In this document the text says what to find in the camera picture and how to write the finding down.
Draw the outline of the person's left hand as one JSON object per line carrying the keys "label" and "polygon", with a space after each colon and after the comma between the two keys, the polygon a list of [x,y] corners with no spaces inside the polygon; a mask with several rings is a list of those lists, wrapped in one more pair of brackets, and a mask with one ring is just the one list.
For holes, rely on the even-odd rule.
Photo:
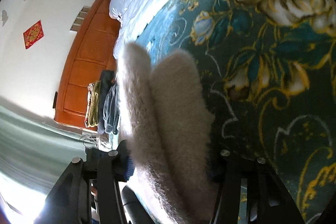
{"label": "person's left hand", "polygon": [[91,186],[91,194],[92,196],[96,197],[97,196],[97,189],[94,186]]}

